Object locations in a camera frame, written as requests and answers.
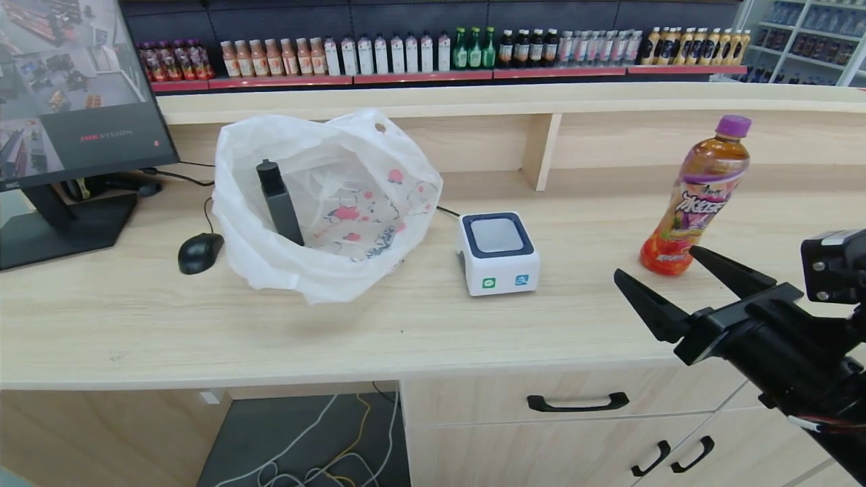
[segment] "monitor stand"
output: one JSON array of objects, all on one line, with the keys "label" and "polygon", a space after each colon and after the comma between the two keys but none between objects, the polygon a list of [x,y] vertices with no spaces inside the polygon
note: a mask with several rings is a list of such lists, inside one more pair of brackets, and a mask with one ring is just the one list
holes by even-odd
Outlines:
[{"label": "monitor stand", "polygon": [[0,270],[113,247],[137,193],[67,205],[51,185],[22,190],[36,211],[0,228]]}]

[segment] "hikvision logo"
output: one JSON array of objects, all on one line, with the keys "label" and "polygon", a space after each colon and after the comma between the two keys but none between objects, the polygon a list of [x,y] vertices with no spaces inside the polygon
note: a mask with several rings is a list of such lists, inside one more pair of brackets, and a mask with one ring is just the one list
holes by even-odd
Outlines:
[{"label": "hikvision logo", "polygon": [[81,142],[88,142],[90,140],[117,139],[118,137],[125,137],[127,135],[132,135],[132,130],[121,130],[120,132],[105,132],[95,133],[93,135],[82,135]]}]

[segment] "green bottle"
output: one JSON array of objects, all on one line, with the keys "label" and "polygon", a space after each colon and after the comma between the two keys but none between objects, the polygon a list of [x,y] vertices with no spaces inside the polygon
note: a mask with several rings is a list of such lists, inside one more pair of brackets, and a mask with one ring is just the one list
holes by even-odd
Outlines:
[{"label": "green bottle", "polygon": [[457,28],[457,38],[454,40],[454,48],[452,49],[451,59],[454,62],[454,69],[457,71],[466,69],[469,52],[466,50],[466,29],[463,27]]},{"label": "green bottle", "polygon": [[493,47],[493,36],[495,29],[492,27],[487,27],[488,38],[484,43],[484,52],[481,56],[481,65],[485,69],[493,69],[493,66],[496,64],[496,49]]},{"label": "green bottle", "polygon": [[469,68],[481,67],[481,29],[472,28],[472,40],[469,41]]}]

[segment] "counter top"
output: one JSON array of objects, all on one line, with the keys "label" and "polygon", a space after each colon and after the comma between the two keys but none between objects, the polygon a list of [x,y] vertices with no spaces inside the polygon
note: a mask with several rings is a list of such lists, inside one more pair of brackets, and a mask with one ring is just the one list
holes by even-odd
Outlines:
[{"label": "counter top", "polygon": [[[441,213],[394,274],[356,302],[315,307],[291,291],[251,289],[224,254],[203,274],[180,274],[179,245],[208,230],[210,192],[170,182],[140,202],[113,249],[0,274],[0,387],[266,386],[674,363],[612,282],[621,267],[689,311],[733,300],[698,265],[667,278],[637,262],[674,175],[673,166],[554,171],[537,193],[518,172],[445,174],[441,205],[520,212],[541,254],[539,290],[470,298],[456,222]],[[862,226],[864,180],[866,166],[756,165],[703,243],[802,286],[800,241]]]},{"label": "counter top", "polygon": [[390,118],[662,110],[866,114],[866,92],[759,83],[619,82],[302,90],[160,96],[170,125],[231,123],[258,114],[330,120],[376,107]]}]

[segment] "computer monitor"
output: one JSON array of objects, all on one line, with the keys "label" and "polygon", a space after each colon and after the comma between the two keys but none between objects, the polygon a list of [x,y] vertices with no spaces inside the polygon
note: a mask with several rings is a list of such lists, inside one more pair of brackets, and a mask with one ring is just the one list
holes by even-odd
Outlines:
[{"label": "computer monitor", "polygon": [[113,246],[136,194],[67,205],[61,181],[178,163],[117,0],[0,0],[0,270]]}]

